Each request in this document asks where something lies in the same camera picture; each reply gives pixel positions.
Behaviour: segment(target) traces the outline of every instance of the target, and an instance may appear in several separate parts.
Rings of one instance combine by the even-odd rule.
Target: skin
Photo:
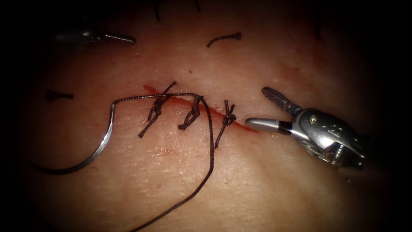
[[[309,155],[292,137],[251,131],[248,117],[290,121],[265,99],[264,86],[304,108],[345,120],[359,134],[377,133],[372,77],[364,44],[342,33],[339,16],[319,11],[315,36],[310,8],[301,3],[247,1],[161,2],[136,5],[99,22],[107,31],[136,38],[89,44],[64,54],[36,75],[18,108],[21,187],[39,218],[60,231],[129,231],[184,199],[209,168],[205,111],[185,131],[177,129],[193,105],[173,98],[143,139],[155,99],[116,107],[109,144],[89,166],[68,175],[29,167],[67,168],[100,144],[110,104],[161,93],[204,96],[214,138],[235,104],[237,120],[215,151],[215,169],[185,205],[142,231],[375,231],[385,225],[387,175],[353,177]],[[238,40],[213,38],[241,32]],[[74,94],[45,101],[44,91]],[[350,176],[352,184],[343,178]]]

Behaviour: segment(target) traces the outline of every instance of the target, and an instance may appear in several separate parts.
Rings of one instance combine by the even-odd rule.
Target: black suture thread
[[[209,177],[212,175],[213,169],[214,169],[214,163],[215,163],[215,154],[214,154],[214,140],[213,140],[213,124],[212,124],[212,116],[210,115],[210,110],[209,110],[209,106],[207,105],[206,101],[203,99],[202,96],[199,96],[195,93],[176,93],[176,94],[161,94],[161,95],[146,95],[146,96],[135,96],[135,97],[128,97],[128,98],[122,98],[122,99],[118,99],[115,100],[112,105],[113,106],[113,110],[115,109],[115,106],[123,101],[129,101],[129,100],[138,100],[138,99],[146,99],[146,98],[159,98],[159,97],[168,97],[168,99],[170,97],[174,97],[174,96],[192,96],[196,99],[198,99],[199,101],[202,102],[203,106],[205,107],[206,110],[206,114],[207,114],[207,119],[208,119],[208,123],[209,123],[209,148],[210,148],[210,163],[209,163],[209,170],[206,174],[206,176],[203,178],[202,182],[199,184],[199,186],[185,199],[179,201],[178,203],[174,204],[172,207],[170,207],[169,209],[167,209],[166,211],[164,211],[163,213],[159,214],[158,216],[156,216],[155,218],[153,218],[152,220],[142,224],[141,226],[131,230],[131,232],[135,232],[135,231],[139,231],[149,225],[151,225],[152,223],[154,223],[155,221],[159,220],[160,218],[164,217],[165,215],[167,215],[168,213],[170,213],[171,211],[175,210],[176,208],[182,206],[183,204],[185,204],[186,202],[188,202],[189,200],[191,200],[193,197],[195,197],[198,192],[203,188],[203,186],[205,185],[206,181],[209,179]],[[89,165],[91,162],[87,162],[85,163],[84,161],[81,162],[78,165],[73,166],[73,168],[78,168],[77,170],[80,170],[81,168],[84,168],[85,166]]]
[[[154,102],[154,106],[152,108],[152,110],[154,109],[154,117],[150,120],[151,118],[151,113],[153,111],[150,111],[148,119],[150,120],[149,123],[145,126],[145,128],[142,130],[142,132],[140,132],[139,134],[139,138],[143,138],[143,136],[145,135],[146,131],[149,129],[149,127],[158,119],[158,117],[162,114],[160,108],[162,107],[163,103],[165,103],[169,98],[171,98],[171,96],[166,96],[164,100],[162,101],[158,101],[160,98],[158,98],[155,102]]]
[[[46,95],[44,95],[44,98],[48,102],[52,102],[58,98],[69,98],[73,99],[73,94],[64,94],[64,93],[58,93],[50,90],[46,90]]]
[[[167,87],[166,90],[163,91],[162,94],[166,94],[167,91],[169,91],[169,89],[172,88],[175,84],[176,84],[176,81],[173,82],[172,84],[170,84],[170,86]],[[161,110],[160,110],[160,108],[162,107],[162,105],[163,105],[167,100],[168,100],[167,97],[164,97],[164,99],[163,99],[163,97],[160,97],[160,98],[156,99],[156,101],[155,101],[154,104],[153,104],[153,107],[150,109],[149,116],[147,116],[147,120],[148,120],[148,121],[150,121],[151,115],[152,115],[153,112],[158,113],[159,115],[162,113]]]
[[[316,39],[321,38],[321,25],[320,25],[320,19],[319,19],[319,12],[317,10],[316,5],[313,6],[313,17],[315,20],[315,34],[316,34]]]
[[[240,41],[240,40],[242,40],[242,33],[238,32],[234,35],[220,36],[220,37],[214,38],[206,45],[206,47],[209,48],[212,45],[212,43],[214,43],[218,40],[222,40],[222,39],[235,39],[235,40]]]
[[[223,135],[223,132],[224,132],[225,128],[228,125],[232,124],[234,121],[236,121],[236,116],[234,114],[232,114],[233,109],[235,108],[235,105],[232,104],[232,106],[229,109],[229,101],[225,100],[224,101],[224,107],[226,109],[226,116],[223,117],[223,122],[222,122],[223,126],[222,126],[222,129],[219,132],[219,135],[216,138],[215,149],[219,146],[219,141],[220,141],[220,138]]]
[[[154,12],[156,14],[156,20],[160,22],[159,12],[158,12],[158,4],[154,3]]]
[[[209,121],[209,138],[210,138],[210,164],[209,164],[209,171],[207,172],[206,176],[204,177],[204,179],[202,180],[202,182],[199,184],[199,186],[185,199],[179,201],[178,203],[174,204],[172,207],[170,207],[169,209],[167,209],[166,211],[164,211],[163,213],[159,214],[158,216],[156,216],[155,218],[153,218],[152,220],[144,223],[143,225],[131,230],[130,232],[135,232],[135,231],[139,231],[145,227],[147,227],[148,225],[154,223],[155,221],[159,220],[160,218],[164,217],[165,215],[167,215],[168,213],[170,213],[171,211],[177,209],[178,207],[182,206],[184,203],[188,202],[189,200],[191,200],[193,197],[195,197],[198,192],[203,188],[203,186],[205,185],[206,181],[209,179],[210,175],[213,172],[213,168],[214,168],[214,163],[215,163],[215,154],[214,154],[214,147],[213,147],[213,125],[212,125],[212,117],[210,115],[210,111],[209,111],[209,106],[207,105],[206,101],[203,99],[203,97],[200,97],[198,95],[195,94],[171,94],[172,96],[183,96],[183,95],[192,95],[193,97],[195,97],[195,99],[199,99],[202,103],[203,106],[206,109],[206,114],[207,114],[207,118]]]
[[[169,89],[174,86],[176,84],[176,82],[173,82],[172,84],[170,84],[169,87],[166,88],[165,91],[163,91],[163,94],[166,94],[167,91],[169,91]],[[143,138],[143,136],[145,135],[146,131],[149,129],[149,127],[158,119],[158,117],[162,114],[161,108],[162,105],[169,99],[171,98],[171,96],[165,96],[165,97],[159,97],[156,99],[156,101],[154,101],[153,107],[150,109],[149,115],[147,116],[147,120],[149,121],[149,123],[146,125],[146,127],[142,130],[142,132],[140,132],[139,134],[139,138]]]
[[[186,130],[186,128],[190,126],[197,119],[198,116],[200,116],[199,102],[201,99],[203,99],[203,96],[197,95],[196,97],[194,97],[193,107],[190,110],[190,112],[186,115],[185,121],[183,122],[183,124],[177,126],[179,130]]]
[[[194,0],[194,4],[196,4],[197,11],[200,12],[200,6],[197,0]]]

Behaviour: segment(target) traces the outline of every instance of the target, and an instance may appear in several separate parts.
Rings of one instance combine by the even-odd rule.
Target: skin surface
[[[252,131],[248,117],[290,121],[265,99],[269,86],[304,108],[336,115],[359,134],[376,133],[373,72],[364,44],[342,33],[337,12],[319,9],[316,39],[310,6],[249,1],[167,1],[133,5],[99,22],[136,38],[57,53],[21,101],[18,140],[22,186],[36,215],[60,231],[129,231],[184,199],[209,168],[205,111],[177,129],[192,98],[172,98],[143,139],[154,98],[119,103],[112,137],[89,166],[68,175],[42,174],[28,163],[67,168],[100,144],[110,104],[161,93],[204,96],[214,138],[235,104],[237,120],[215,151],[215,169],[185,205],[142,231],[375,231],[385,224],[387,184],[347,183],[337,168],[309,155],[292,137]],[[242,33],[242,40],[215,37]],[[45,101],[46,90],[73,99]]]

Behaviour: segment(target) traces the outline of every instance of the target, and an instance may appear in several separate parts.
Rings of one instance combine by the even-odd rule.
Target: metal forceps
[[[313,156],[332,165],[362,169],[365,156],[360,138],[346,122],[316,109],[302,109],[272,88],[264,87],[262,93],[292,116],[292,122],[248,118],[245,122],[247,126],[259,131],[291,135]]]

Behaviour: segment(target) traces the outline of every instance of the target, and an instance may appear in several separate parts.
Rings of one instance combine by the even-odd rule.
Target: blood
[[[143,88],[144,88],[146,91],[148,91],[149,94],[152,94],[152,95],[161,94],[160,92],[158,92],[155,88],[153,88],[153,87],[151,87],[151,86],[144,85]],[[170,102],[170,103],[172,103],[172,104],[174,104],[174,105],[187,105],[187,106],[189,106],[189,107],[191,107],[191,106],[193,105],[193,101],[188,101],[188,100],[186,100],[186,99],[177,98],[177,97],[171,97],[171,98],[168,100],[168,102]],[[206,113],[205,106],[203,106],[202,104],[199,104],[199,110],[200,110],[201,112],[203,112],[203,113]],[[223,119],[223,117],[225,116],[224,114],[219,113],[216,109],[214,109],[214,108],[212,108],[212,107],[209,107],[209,111],[210,111],[210,115],[211,115],[212,117],[218,117],[218,118],[220,118],[220,119]],[[251,131],[251,132],[258,133],[258,131],[254,130],[254,129],[251,129],[251,128],[247,127],[247,126],[243,126],[243,125],[239,124],[239,123],[236,122],[236,121],[234,121],[234,122],[232,123],[232,125],[240,128],[240,129],[246,130],[246,131]]]

